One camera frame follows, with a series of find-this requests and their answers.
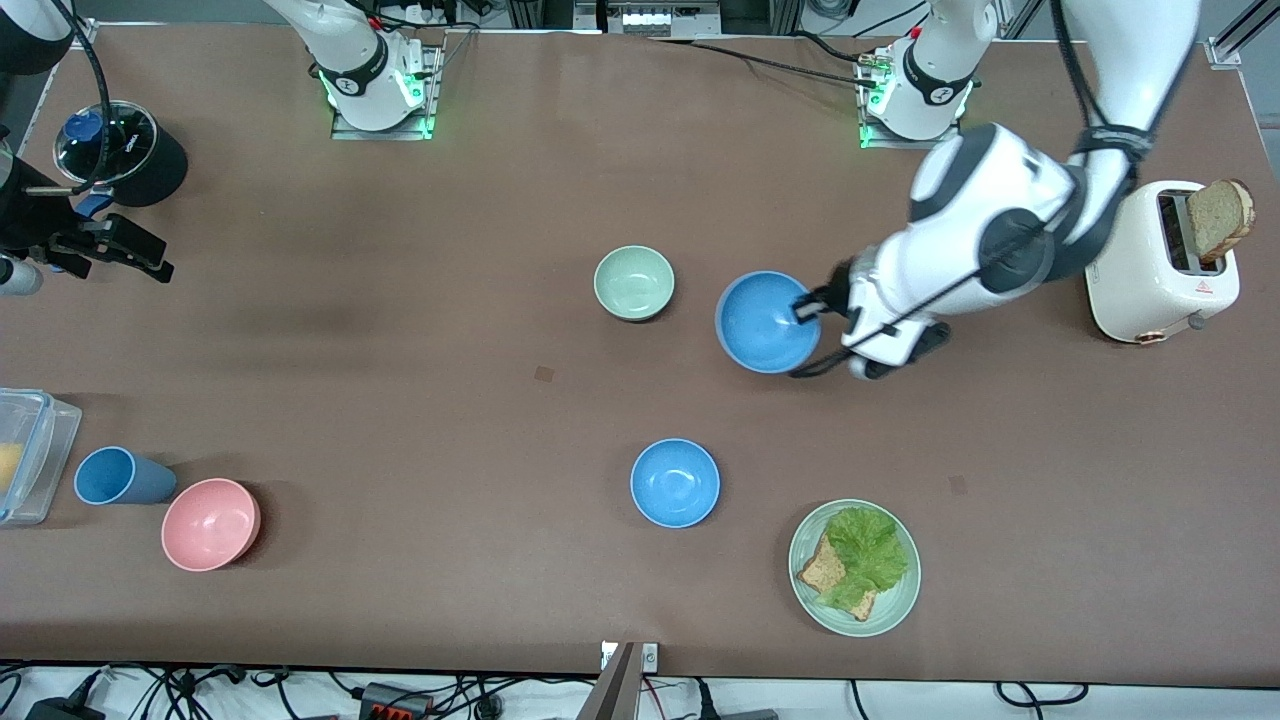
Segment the blue bowl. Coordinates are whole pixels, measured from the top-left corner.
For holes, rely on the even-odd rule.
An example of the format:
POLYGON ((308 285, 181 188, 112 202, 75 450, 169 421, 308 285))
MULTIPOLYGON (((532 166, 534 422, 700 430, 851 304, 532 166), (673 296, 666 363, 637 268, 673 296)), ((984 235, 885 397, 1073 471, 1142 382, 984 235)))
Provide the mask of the blue bowl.
POLYGON ((781 272, 750 272, 735 279, 719 297, 716 333, 721 347, 740 366, 760 374, 785 374, 800 368, 815 351, 820 325, 801 323, 795 301, 808 288, 781 272))
POLYGON ((721 469, 701 445, 666 438, 636 456, 628 487, 635 507, 648 521, 685 529, 714 511, 721 497, 721 469))

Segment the green bowl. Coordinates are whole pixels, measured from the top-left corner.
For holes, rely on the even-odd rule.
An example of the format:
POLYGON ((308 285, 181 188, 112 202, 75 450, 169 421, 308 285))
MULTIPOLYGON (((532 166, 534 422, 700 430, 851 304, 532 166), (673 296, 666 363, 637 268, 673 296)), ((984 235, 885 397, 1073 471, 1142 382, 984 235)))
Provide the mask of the green bowl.
POLYGON ((608 252, 593 274, 596 301, 623 322, 648 322, 675 296, 676 274, 659 251, 628 245, 608 252))

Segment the pink bowl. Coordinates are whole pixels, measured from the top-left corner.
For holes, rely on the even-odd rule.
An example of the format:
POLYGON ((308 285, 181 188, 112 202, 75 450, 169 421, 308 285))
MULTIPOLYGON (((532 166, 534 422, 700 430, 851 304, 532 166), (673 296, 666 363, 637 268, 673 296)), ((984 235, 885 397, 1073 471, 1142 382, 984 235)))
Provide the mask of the pink bowl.
POLYGON ((209 478, 182 491, 161 525, 166 559, 184 571, 214 571, 243 556, 259 537, 259 501, 237 480, 209 478))

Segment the glass lid with blue knob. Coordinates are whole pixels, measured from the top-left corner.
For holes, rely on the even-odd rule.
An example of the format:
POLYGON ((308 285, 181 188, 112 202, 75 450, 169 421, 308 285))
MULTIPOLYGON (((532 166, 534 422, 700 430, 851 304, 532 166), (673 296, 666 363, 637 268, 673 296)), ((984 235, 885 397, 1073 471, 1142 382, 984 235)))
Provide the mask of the glass lid with blue knob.
POLYGON ((156 137, 147 110, 134 102, 114 101, 110 117, 100 106, 70 114, 52 142, 52 158, 68 179, 106 186, 133 173, 154 150, 156 137))

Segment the blue cup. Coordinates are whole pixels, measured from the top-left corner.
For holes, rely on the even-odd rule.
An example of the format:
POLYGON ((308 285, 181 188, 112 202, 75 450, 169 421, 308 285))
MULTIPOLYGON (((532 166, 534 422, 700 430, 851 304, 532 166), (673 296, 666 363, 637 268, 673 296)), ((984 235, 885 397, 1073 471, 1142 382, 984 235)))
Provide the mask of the blue cup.
POLYGON ((109 446, 83 459, 73 486, 76 496, 91 506, 163 503, 175 493, 177 475, 151 459, 109 446))

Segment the clear plastic container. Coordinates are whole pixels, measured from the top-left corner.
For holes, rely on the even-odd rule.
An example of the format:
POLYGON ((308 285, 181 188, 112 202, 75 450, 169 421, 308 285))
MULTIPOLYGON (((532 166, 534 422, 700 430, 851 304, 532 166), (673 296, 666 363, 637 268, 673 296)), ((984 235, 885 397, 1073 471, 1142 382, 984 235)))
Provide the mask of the clear plastic container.
POLYGON ((12 488, 0 498, 0 528, 42 523, 58 491, 82 411, 41 389, 0 388, 0 443, 23 443, 12 488))

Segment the green lettuce leaf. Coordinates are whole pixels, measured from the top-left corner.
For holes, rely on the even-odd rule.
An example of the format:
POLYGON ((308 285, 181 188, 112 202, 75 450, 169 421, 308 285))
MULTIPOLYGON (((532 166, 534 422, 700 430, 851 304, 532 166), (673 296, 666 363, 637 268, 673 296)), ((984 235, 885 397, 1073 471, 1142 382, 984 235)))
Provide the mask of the green lettuce leaf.
POLYGON ((844 509, 827 523, 826 538, 845 575, 819 593, 819 602, 851 615, 890 591, 908 570, 908 551, 899 539, 899 524, 874 509, 844 509))

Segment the brown bread slice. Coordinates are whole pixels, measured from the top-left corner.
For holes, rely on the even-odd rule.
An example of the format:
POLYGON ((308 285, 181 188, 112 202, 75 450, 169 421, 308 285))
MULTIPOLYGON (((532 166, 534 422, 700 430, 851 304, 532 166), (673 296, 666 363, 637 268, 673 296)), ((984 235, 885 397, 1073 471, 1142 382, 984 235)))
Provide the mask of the brown bread slice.
POLYGON ((858 623, 865 623, 873 611, 879 591, 869 582, 850 577, 826 533, 814 553, 804 562, 796 579, 818 593, 818 602, 840 610, 858 623))

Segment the green plate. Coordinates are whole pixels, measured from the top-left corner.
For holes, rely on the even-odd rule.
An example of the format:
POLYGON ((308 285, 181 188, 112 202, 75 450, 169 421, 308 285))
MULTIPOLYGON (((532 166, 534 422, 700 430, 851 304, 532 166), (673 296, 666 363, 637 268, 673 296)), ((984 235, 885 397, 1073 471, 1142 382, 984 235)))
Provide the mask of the green plate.
POLYGON ((787 552, 787 569, 792 591, 805 614, 826 630, 851 638, 882 635, 895 629, 914 609, 922 587, 920 555, 908 528, 888 510, 858 498, 831 501, 810 511, 797 524, 792 534, 787 552), (906 574, 896 587, 878 594, 872 615, 865 623, 858 623, 840 610, 820 605, 818 593, 796 579, 804 562, 814 553, 818 539, 826 533, 828 520, 844 509, 874 509, 887 512, 899 524, 899 539, 908 551, 906 574))

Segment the white toaster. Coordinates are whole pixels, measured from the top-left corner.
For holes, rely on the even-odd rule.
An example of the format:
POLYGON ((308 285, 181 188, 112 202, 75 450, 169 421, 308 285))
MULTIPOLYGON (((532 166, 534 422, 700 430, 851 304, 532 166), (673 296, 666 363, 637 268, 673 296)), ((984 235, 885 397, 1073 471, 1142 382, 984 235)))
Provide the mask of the white toaster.
POLYGON ((1156 345, 1199 331, 1240 295, 1231 249, 1201 265, 1192 247, 1189 181, 1144 184, 1121 201, 1102 252, 1085 269, 1092 316, 1102 333, 1130 345, 1156 345))

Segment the white socket strip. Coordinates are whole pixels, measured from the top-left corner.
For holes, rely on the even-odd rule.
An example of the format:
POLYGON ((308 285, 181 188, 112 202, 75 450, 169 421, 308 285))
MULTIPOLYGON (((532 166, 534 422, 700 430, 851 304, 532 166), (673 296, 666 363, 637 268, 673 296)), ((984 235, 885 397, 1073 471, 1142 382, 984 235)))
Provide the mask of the white socket strip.
POLYGON ((718 0, 604 0, 611 33, 694 40, 722 31, 718 0))

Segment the toasted bread slice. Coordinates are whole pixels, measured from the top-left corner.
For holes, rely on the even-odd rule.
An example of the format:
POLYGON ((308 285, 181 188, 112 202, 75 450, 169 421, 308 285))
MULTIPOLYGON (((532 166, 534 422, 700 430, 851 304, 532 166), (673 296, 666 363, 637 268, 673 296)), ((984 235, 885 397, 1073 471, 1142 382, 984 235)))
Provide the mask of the toasted bread slice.
POLYGON ((1256 224, 1254 197, 1240 179, 1216 179, 1187 200, 1192 247, 1201 265, 1215 264, 1256 224))

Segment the black red power adapter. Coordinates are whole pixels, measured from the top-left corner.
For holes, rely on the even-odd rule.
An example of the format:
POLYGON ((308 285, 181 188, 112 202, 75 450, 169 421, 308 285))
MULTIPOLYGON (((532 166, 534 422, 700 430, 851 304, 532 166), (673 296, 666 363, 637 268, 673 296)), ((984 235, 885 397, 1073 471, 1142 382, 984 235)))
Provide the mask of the black red power adapter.
POLYGON ((362 688, 357 720, 428 720, 433 698, 425 691, 407 691, 383 683, 362 688))

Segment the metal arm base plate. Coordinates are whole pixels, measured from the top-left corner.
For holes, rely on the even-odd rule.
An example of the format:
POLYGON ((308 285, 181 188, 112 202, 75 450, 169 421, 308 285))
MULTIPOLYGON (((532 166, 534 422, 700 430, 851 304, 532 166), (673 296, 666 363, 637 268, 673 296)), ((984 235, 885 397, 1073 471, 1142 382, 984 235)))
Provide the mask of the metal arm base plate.
POLYGON ((333 110, 333 138, 430 140, 444 69, 444 47, 380 40, 355 70, 320 69, 333 110))
POLYGON ((927 151, 959 135, 973 83, 943 105, 916 101, 918 92, 896 79, 892 47, 864 53, 855 78, 869 85, 858 90, 858 120, 863 149, 927 151))

